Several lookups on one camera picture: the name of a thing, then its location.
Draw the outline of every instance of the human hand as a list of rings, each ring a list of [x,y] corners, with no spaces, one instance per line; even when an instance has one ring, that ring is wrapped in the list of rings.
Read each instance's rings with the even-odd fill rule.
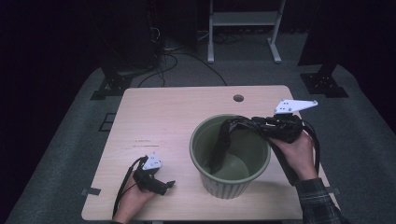
[[[119,209],[113,217],[113,221],[128,223],[136,215],[143,205],[156,194],[148,190],[140,190],[134,181],[134,171],[128,178],[124,193],[120,199]]]
[[[314,144],[307,133],[302,132],[291,144],[274,138],[270,138],[270,141],[280,148],[289,166],[296,172],[300,180],[318,178],[314,165]]]

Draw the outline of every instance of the gray carpet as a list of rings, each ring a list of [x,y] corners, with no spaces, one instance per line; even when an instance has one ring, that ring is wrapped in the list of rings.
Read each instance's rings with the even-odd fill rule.
[[[395,134],[361,92],[356,79],[341,66],[337,66],[333,77],[349,98],[308,93],[299,75],[317,72],[318,66],[297,66],[305,34],[278,35],[276,44],[282,64],[274,64],[265,37],[245,35],[239,42],[215,45],[215,63],[211,67],[230,86],[286,85],[294,99],[317,100],[319,106],[302,111],[301,115],[318,133],[321,163],[331,185],[341,190],[336,198],[342,213],[352,223],[394,223]],[[169,42],[167,47],[177,47],[177,43]],[[181,52],[205,61],[206,45],[199,46],[197,52],[175,51],[176,67],[163,73],[163,77],[155,75],[143,83],[155,71],[136,77],[132,87],[224,85],[204,63],[186,54],[176,54]],[[165,70],[174,63],[171,56],[162,56],[161,68]],[[87,223],[81,218],[85,197],[80,193],[91,186],[108,137],[108,133],[98,129],[106,113],[117,112],[121,99],[112,96],[103,101],[90,100],[103,79],[99,68],[87,79],[7,223]]]

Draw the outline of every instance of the wooden table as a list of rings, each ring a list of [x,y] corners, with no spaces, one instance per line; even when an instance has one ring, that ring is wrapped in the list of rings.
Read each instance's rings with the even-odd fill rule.
[[[236,102],[235,95],[244,100]],[[281,99],[292,99],[285,86],[235,86],[129,89],[124,93],[92,188],[82,210],[86,220],[110,220],[128,167],[155,151],[163,167],[155,177],[176,184],[157,195],[137,214],[139,220],[274,220],[301,219],[298,196],[276,156],[264,173],[237,198],[210,195],[192,164],[189,143],[203,120],[219,114],[270,117]],[[325,186],[325,174],[320,171]]]

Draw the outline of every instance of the plaid sleeve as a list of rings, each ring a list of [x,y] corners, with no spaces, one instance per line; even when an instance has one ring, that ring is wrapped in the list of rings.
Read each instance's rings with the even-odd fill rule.
[[[298,182],[295,187],[303,209],[304,223],[349,223],[332,202],[320,178]]]

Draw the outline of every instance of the white stand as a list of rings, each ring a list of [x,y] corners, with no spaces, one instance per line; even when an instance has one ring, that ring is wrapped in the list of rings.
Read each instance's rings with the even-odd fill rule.
[[[213,63],[215,61],[213,48],[214,26],[274,25],[273,35],[267,40],[275,63],[281,63],[282,60],[280,59],[279,52],[277,51],[275,41],[280,22],[282,20],[285,3],[286,0],[281,0],[279,10],[271,12],[213,12],[213,0],[210,0],[207,62]]]

